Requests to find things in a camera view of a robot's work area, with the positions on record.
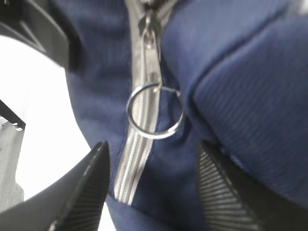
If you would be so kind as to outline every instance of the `zipper teeth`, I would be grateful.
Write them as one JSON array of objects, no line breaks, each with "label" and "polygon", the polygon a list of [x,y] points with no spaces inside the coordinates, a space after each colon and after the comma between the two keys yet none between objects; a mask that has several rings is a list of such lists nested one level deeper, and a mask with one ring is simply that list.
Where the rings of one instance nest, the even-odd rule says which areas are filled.
[{"label": "zipper teeth", "polygon": [[[177,0],[164,0],[158,10],[156,11],[156,18],[162,24],[166,23],[164,20],[167,18],[168,13],[171,12],[171,9],[175,5]],[[132,10],[134,11],[133,15],[133,24],[131,24],[131,30],[138,30],[135,23],[139,22],[146,13],[145,7],[142,4],[141,0],[126,0],[128,10],[131,14]],[[138,66],[136,62],[140,60],[133,58],[133,62]],[[147,75],[134,75],[136,72],[135,67],[132,69],[133,72],[133,89],[138,85],[143,85],[147,83]],[[140,124],[143,129],[154,132],[156,128],[156,123],[158,120],[158,108],[159,108],[159,95],[153,96],[149,92],[145,92],[143,98],[136,99],[136,106],[133,112],[133,116],[136,118],[136,122]],[[152,149],[153,140],[142,137],[138,134],[133,128],[128,129],[128,139],[127,143],[123,149],[121,160],[116,174],[115,179],[115,198],[125,204],[131,205],[135,191],[137,189],[140,177],[145,167],[145,163],[148,159],[148,156]]]}]

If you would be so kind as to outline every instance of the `zipper slider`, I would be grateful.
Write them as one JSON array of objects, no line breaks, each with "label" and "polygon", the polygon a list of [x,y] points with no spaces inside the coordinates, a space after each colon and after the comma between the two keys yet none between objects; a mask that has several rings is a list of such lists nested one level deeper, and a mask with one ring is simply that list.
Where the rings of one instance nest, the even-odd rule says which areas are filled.
[{"label": "zipper slider", "polygon": [[141,79],[144,80],[144,85],[137,87],[126,106],[128,121],[130,125],[138,131],[138,133],[152,140],[161,140],[174,135],[184,123],[185,115],[182,111],[181,116],[176,124],[166,131],[149,132],[136,124],[133,118],[133,103],[137,96],[142,92],[151,89],[151,94],[156,94],[156,102],[159,102],[160,91],[165,90],[175,93],[180,98],[180,91],[163,86],[162,73],[160,69],[160,47],[159,34],[161,33],[161,25],[156,18],[153,10],[148,10],[145,16],[139,21],[139,33],[141,36]]},{"label": "zipper slider", "polygon": [[141,72],[145,75],[146,83],[159,83],[162,85],[160,70],[160,47],[157,38],[161,34],[161,25],[154,11],[149,10],[139,21],[139,33],[141,36]]},{"label": "zipper slider", "polygon": [[152,9],[152,10],[158,11],[166,3],[170,2],[170,0],[140,0],[140,2],[146,10]]}]

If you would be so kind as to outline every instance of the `zipper pull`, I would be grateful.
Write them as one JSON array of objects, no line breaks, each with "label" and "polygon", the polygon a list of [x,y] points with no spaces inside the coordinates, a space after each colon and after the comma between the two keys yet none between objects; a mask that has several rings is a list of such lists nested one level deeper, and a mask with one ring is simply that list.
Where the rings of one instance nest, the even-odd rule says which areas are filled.
[{"label": "zipper pull", "polygon": [[157,38],[161,33],[161,25],[155,13],[149,10],[139,22],[141,43],[141,72],[145,75],[146,83],[159,83],[162,85],[160,69],[160,47]]},{"label": "zipper pull", "polygon": [[161,25],[156,18],[153,10],[148,10],[145,16],[139,21],[139,31],[141,36],[141,79],[144,79],[143,85],[137,87],[128,99],[126,113],[130,125],[138,131],[138,133],[152,140],[161,140],[174,135],[185,121],[185,115],[182,111],[180,118],[176,124],[166,131],[149,132],[139,127],[133,119],[133,103],[137,96],[145,90],[152,90],[157,95],[159,102],[160,91],[165,90],[175,93],[180,98],[180,92],[176,89],[163,86],[162,73],[160,69],[160,46],[159,35],[161,33]]}]

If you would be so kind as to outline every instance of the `metal key ring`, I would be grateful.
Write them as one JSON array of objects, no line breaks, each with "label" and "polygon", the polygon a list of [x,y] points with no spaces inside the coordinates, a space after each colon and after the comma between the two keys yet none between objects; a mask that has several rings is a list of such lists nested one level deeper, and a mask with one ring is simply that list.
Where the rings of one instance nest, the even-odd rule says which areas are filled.
[{"label": "metal key ring", "polygon": [[140,87],[137,87],[133,92],[132,94],[130,95],[130,98],[128,99],[128,103],[127,103],[127,106],[126,106],[126,113],[127,113],[127,116],[128,116],[128,121],[130,123],[130,125],[136,130],[138,131],[138,133],[143,136],[143,137],[146,137],[146,138],[149,138],[149,139],[152,139],[152,140],[161,140],[161,139],[165,139],[165,138],[168,138],[172,135],[174,135],[181,127],[182,123],[184,122],[185,120],[185,115],[184,115],[184,112],[182,111],[182,114],[178,120],[178,122],[173,125],[171,128],[169,128],[168,130],[166,131],[162,131],[162,132],[148,132],[148,131],[145,131],[143,130],[142,128],[140,128],[136,122],[134,121],[133,119],[133,116],[132,116],[132,108],[133,108],[133,103],[135,101],[135,99],[137,98],[137,96],[139,94],[141,94],[143,91],[147,90],[147,89],[150,89],[150,88],[159,88],[159,90],[166,90],[166,91],[170,91],[170,92],[173,92],[173,93],[176,93],[177,94],[177,97],[179,98],[180,97],[180,92],[178,90],[175,90],[175,89],[172,89],[172,88],[168,88],[168,87],[164,87],[164,86],[161,86],[160,83],[150,83],[150,84],[146,84],[146,85],[143,85],[143,86],[140,86]]}]

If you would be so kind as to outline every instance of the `blue backpack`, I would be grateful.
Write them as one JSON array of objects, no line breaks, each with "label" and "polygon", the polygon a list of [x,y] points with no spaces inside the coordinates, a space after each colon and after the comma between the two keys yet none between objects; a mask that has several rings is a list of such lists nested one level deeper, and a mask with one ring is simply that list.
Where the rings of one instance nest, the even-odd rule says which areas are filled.
[{"label": "blue backpack", "polygon": [[305,1],[36,1],[93,149],[41,227],[94,231],[106,198],[119,231],[308,230]]}]

